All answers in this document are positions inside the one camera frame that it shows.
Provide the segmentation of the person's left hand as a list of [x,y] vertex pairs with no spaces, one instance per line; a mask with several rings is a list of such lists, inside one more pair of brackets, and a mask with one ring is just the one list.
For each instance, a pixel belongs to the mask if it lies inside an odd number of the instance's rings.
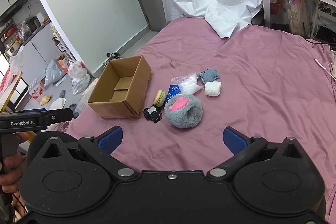
[[26,132],[1,136],[1,189],[4,193],[14,194],[18,191],[24,159],[18,151],[18,145],[28,139]]

